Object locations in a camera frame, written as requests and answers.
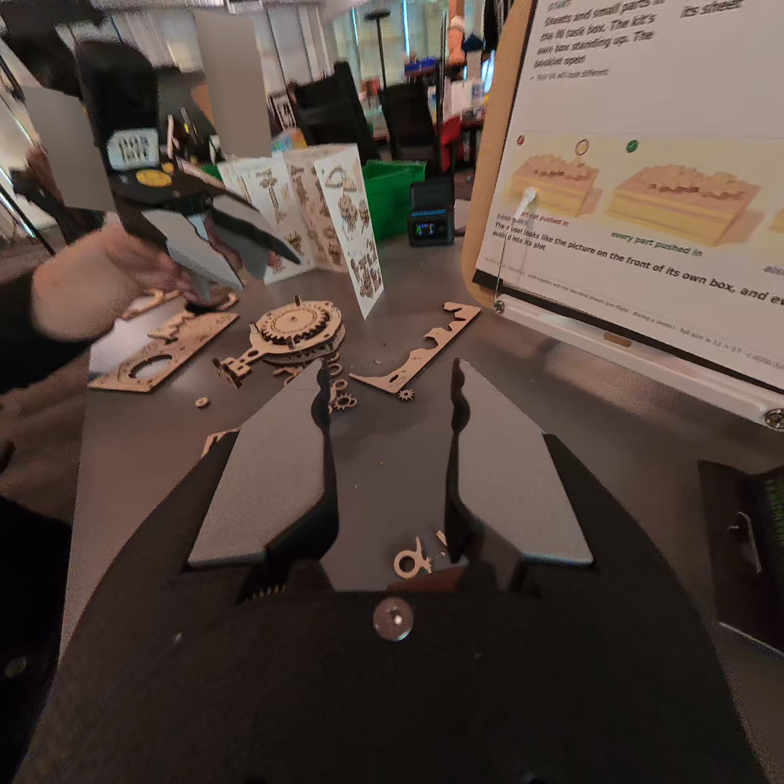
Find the wooden sheet with round hole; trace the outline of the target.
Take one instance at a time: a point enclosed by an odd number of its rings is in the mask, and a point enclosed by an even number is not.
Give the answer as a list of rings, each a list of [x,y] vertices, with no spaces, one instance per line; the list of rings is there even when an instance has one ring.
[[[204,314],[184,310],[150,332],[148,343],[112,370],[94,378],[89,387],[95,390],[150,393],[238,317],[238,313],[228,310]]]

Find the green plastic bin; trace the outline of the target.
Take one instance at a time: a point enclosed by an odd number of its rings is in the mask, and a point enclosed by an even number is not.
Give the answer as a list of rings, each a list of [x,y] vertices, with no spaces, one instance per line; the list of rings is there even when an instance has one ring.
[[[426,177],[426,162],[368,160],[362,167],[377,242],[407,234],[410,186]]]

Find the wooden instruction board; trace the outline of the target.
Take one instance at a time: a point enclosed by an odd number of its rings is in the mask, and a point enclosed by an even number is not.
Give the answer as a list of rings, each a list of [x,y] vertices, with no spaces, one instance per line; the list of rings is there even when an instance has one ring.
[[[782,390],[782,2],[537,2],[476,281]]]

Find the small black screen device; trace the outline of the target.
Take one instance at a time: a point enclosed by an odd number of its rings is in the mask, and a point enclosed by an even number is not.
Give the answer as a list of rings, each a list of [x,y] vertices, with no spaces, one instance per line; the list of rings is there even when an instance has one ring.
[[[451,246],[455,241],[455,189],[451,177],[411,184],[408,242],[413,248]]]

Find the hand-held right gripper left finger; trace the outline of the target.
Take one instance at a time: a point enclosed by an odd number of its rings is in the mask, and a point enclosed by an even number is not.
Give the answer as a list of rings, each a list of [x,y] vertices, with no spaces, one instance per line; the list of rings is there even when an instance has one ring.
[[[323,360],[239,429],[189,554],[191,568],[321,560],[339,532]]]

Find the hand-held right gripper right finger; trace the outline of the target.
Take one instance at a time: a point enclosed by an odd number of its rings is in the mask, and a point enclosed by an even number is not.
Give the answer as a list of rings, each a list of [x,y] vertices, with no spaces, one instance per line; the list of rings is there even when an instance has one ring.
[[[452,366],[445,535],[453,563],[516,589],[531,566],[585,569],[593,554],[539,425],[468,361]]]

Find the black office chair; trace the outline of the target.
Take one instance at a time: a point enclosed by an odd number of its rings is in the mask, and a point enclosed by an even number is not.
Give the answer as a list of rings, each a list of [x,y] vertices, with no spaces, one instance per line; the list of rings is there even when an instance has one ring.
[[[387,85],[380,103],[394,161],[434,165],[436,129],[421,82]]]
[[[347,61],[338,60],[329,76],[295,85],[291,94],[297,126],[309,147],[354,143],[362,165],[381,159]]]

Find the white board stand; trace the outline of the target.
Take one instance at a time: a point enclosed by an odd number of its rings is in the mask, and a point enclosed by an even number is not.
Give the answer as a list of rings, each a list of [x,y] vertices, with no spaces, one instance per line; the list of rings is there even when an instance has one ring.
[[[542,332],[769,430],[783,431],[782,392],[759,387],[510,295],[496,299],[494,309],[518,325]]]

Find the paper instruction booklet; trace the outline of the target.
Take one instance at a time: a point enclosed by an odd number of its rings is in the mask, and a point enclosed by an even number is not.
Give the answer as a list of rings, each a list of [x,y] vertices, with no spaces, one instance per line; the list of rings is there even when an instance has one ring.
[[[249,201],[295,250],[299,266],[277,260],[266,283],[309,270],[346,274],[367,319],[384,290],[358,147],[326,144],[217,165],[227,190]]]

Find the black pole stand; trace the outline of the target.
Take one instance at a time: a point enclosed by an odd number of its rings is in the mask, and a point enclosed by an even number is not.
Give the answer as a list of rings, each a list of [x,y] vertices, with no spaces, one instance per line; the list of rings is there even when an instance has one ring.
[[[384,92],[387,91],[387,68],[386,68],[386,59],[385,59],[381,23],[383,20],[386,20],[389,16],[390,16],[390,10],[386,7],[381,9],[376,9],[374,11],[367,12],[365,14],[365,21],[370,24],[374,24],[376,26],[376,35],[377,35],[377,43],[378,43],[378,50],[379,50],[379,62],[381,68],[381,84]]]

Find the person's left hand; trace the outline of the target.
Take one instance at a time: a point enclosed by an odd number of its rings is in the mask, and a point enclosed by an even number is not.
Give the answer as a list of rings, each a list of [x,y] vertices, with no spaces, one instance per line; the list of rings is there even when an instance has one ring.
[[[119,223],[108,224],[34,271],[31,319],[52,339],[97,339],[147,289],[178,291],[187,301],[201,303],[189,274],[165,252]]]

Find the black box with metal latch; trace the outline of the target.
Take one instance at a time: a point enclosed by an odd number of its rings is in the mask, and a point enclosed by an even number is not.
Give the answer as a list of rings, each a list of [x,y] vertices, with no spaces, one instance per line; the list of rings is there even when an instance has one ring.
[[[698,467],[717,621],[782,659],[783,466]]]

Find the wooden gear assembly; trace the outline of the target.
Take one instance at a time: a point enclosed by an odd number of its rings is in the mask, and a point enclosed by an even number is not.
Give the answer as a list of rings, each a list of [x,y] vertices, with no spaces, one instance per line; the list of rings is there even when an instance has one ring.
[[[239,388],[260,361],[277,368],[302,368],[318,359],[337,359],[346,334],[335,303],[296,298],[250,324],[250,348],[239,358],[215,358],[212,364],[220,378]]]

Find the person's left forearm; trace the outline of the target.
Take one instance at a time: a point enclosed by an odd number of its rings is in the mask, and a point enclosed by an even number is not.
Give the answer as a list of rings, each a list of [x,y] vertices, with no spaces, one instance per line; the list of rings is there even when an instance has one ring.
[[[60,341],[44,335],[32,318],[34,270],[1,287],[1,393],[44,380],[90,348],[91,341]]]

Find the wavy-edged wooden offcut sheet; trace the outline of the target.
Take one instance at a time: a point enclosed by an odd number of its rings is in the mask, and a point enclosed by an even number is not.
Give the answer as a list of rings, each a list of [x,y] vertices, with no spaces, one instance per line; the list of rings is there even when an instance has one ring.
[[[387,394],[398,395],[456,336],[482,312],[478,306],[446,302],[446,313],[453,318],[446,327],[435,327],[424,336],[432,345],[412,350],[405,362],[386,376],[359,376],[349,374],[349,378]]]

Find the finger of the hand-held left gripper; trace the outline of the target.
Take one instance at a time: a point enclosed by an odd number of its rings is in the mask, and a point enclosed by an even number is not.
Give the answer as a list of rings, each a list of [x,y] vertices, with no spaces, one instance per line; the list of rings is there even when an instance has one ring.
[[[212,300],[212,286],[219,285],[234,292],[244,289],[243,283],[224,255],[214,249],[185,216],[172,211],[143,211],[143,219],[162,234],[169,256],[184,268],[198,300]]]
[[[214,197],[211,224],[217,240],[234,252],[247,272],[258,280],[263,280],[272,253],[297,266],[301,264],[300,255],[289,242],[255,207],[239,198]]]

